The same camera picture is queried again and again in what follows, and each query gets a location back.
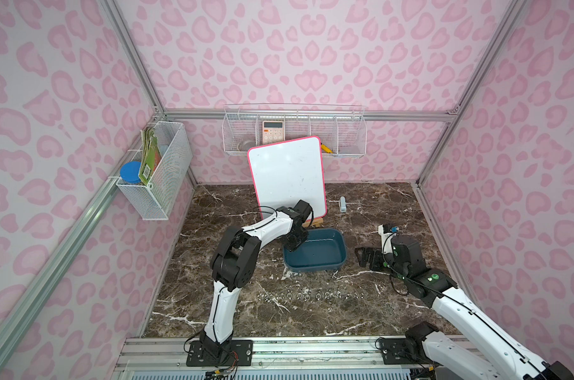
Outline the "teal plastic storage box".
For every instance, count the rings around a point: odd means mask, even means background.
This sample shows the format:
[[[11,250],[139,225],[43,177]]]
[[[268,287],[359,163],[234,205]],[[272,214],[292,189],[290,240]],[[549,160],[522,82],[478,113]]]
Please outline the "teal plastic storage box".
[[[283,252],[286,268],[299,273],[339,270],[347,259],[345,239],[332,228],[312,230],[299,248]]]

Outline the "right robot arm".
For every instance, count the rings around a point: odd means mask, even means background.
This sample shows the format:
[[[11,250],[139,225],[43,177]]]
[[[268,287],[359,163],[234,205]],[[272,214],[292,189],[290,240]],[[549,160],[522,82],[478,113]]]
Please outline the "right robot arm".
[[[559,361],[547,362],[524,347],[488,317],[458,284],[427,266],[420,244],[393,229],[380,229],[381,247],[355,250],[360,266],[401,280],[411,295],[449,321],[478,349],[472,353],[437,326],[423,321],[407,330],[400,343],[380,338],[375,346],[386,359],[409,359],[427,372],[443,367],[462,379],[572,379]]]

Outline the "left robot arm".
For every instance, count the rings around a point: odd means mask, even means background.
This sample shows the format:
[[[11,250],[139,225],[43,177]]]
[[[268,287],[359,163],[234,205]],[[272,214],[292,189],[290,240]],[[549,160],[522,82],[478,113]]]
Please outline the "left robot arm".
[[[309,236],[304,223],[314,220],[312,206],[302,199],[291,207],[259,206],[258,212],[267,217],[250,226],[225,230],[210,261],[212,305],[199,341],[203,353],[217,361],[231,355],[239,295],[255,273],[262,248],[279,241],[289,252],[296,250]]]

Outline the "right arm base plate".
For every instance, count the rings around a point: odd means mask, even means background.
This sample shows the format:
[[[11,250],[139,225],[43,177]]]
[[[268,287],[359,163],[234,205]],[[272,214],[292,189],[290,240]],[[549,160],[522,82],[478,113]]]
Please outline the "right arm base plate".
[[[426,356],[421,343],[412,338],[379,337],[375,340],[374,347],[380,352],[385,365],[417,364],[441,367],[441,364]]]

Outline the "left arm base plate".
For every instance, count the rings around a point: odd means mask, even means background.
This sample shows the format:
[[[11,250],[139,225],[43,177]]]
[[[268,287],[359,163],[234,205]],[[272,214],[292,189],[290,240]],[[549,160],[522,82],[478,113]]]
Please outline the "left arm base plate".
[[[232,340],[224,345],[195,340],[187,348],[187,367],[250,367],[253,340]]]

